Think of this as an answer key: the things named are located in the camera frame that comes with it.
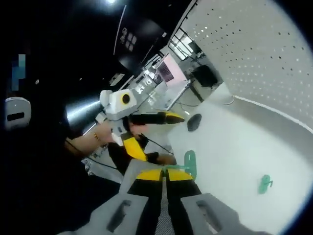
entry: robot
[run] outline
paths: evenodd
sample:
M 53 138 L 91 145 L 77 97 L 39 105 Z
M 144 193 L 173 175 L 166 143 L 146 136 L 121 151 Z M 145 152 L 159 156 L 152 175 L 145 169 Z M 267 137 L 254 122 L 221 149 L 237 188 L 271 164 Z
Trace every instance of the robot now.
M 139 114 L 139 103 L 132 89 L 116 92 L 104 90 L 100 93 L 100 103 L 104 107 L 106 118 L 113 123 L 113 140 L 118 145 L 125 146 L 130 156 L 142 161 L 146 161 L 146 155 L 130 132 L 129 121 L 136 125 L 176 124 L 185 121 L 180 115 L 168 111 Z

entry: black ceiling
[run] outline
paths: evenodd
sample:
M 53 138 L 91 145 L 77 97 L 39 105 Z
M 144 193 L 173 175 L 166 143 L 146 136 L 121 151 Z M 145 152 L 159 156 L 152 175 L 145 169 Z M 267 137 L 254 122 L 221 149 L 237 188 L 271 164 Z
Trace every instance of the black ceiling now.
M 27 80 L 45 80 L 66 103 L 99 94 L 116 72 L 129 72 L 112 54 L 123 8 L 171 35 L 191 0 L 33 0 L 14 11 L 15 54 L 26 53 Z M 164 47 L 159 41 L 148 60 Z

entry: pegboard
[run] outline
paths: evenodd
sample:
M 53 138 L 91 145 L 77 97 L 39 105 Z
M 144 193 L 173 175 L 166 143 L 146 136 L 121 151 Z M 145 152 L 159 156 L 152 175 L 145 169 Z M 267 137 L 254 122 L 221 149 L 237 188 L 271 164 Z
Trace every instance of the pegboard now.
M 313 58 L 302 33 L 271 0 L 202 0 L 181 26 L 230 92 L 313 130 Z

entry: white perforated wall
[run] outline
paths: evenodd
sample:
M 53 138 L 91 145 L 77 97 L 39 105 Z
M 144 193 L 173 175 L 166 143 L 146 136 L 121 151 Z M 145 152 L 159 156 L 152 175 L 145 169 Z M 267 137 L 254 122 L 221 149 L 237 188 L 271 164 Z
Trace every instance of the white perforated wall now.
M 313 129 L 313 59 L 299 29 L 271 0 L 202 0 L 181 26 L 235 96 Z

